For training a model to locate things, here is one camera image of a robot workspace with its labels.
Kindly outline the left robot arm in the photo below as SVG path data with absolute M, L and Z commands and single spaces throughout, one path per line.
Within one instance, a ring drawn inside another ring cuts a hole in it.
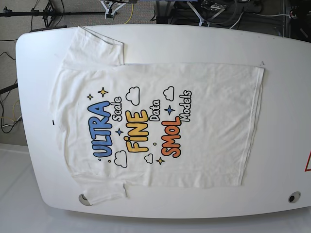
M 228 24 L 238 11 L 237 0 L 197 0 L 187 1 L 187 5 L 198 17 L 198 26 Z

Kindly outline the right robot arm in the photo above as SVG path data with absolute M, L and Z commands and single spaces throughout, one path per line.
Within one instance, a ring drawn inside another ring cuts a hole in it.
M 100 0 L 105 9 L 105 19 L 114 19 L 117 11 L 124 6 L 124 3 L 118 3 L 115 0 Z

